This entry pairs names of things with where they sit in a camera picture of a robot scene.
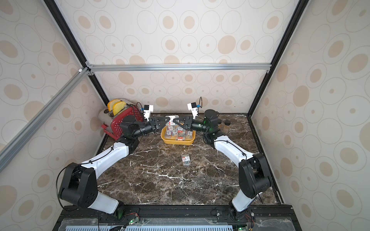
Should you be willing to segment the clear paper clip box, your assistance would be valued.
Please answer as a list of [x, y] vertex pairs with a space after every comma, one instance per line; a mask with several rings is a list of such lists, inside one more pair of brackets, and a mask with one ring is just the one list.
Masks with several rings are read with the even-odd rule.
[[182, 162], [184, 166], [186, 167], [190, 166], [191, 165], [190, 156], [188, 154], [182, 155]]
[[168, 121], [168, 123], [166, 123], [166, 125], [171, 126], [171, 125], [176, 125], [173, 120], [176, 118], [179, 118], [179, 115], [171, 115], [171, 116], [166, 116], [166, 117], [170, 118], [170, 120]]

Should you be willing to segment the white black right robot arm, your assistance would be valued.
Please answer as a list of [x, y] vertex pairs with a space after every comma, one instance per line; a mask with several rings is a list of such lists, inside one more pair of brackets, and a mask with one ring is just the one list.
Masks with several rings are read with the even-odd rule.
[[223, 133], [219, 128], [222, 121], [217, 111], [206, 110], [203, 120], [186, 116], [174, 118], [173, 122], [185, 130], [202, 132], [206, 144], [223, 153], [238, 167], [240, 190], [231, 201], [234, 211], [245, 211], [260, 193], [272, 186], [267, 159], [260, 153], [244, 150]]

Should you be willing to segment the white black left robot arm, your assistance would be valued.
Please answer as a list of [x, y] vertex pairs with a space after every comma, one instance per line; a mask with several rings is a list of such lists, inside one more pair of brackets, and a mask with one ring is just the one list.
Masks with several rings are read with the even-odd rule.
[[121, 137], [107, 150], [80, 164], [71, 163], [63, 169], [61, 185], [56, 192], [59, 200], [78, 208], [89, 208], [113, 216], [124, 217], [124, 204], [99, 192], [97, 179], [119, 160], [132, 154], [139, 145], [139, 137], [161, 131], [170, 117], [150, 117], [140, 122], [135, 116], [126, 116], [120, 124]]

